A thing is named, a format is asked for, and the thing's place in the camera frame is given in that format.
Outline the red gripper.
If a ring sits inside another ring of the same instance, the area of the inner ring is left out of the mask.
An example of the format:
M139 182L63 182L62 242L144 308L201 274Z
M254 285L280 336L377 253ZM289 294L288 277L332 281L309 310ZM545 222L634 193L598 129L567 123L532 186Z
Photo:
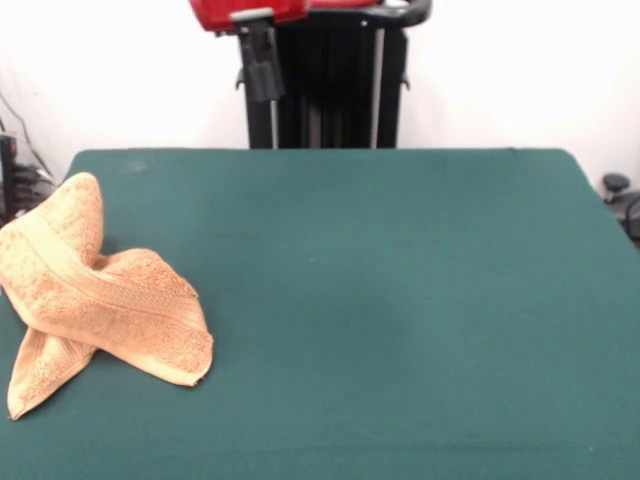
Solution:
M296 20L307 15L305 0L190 0L194 14L205 31L233 32L239 23L243 75L250 98L256 102L276 101L285 93L276 32L268 22Z

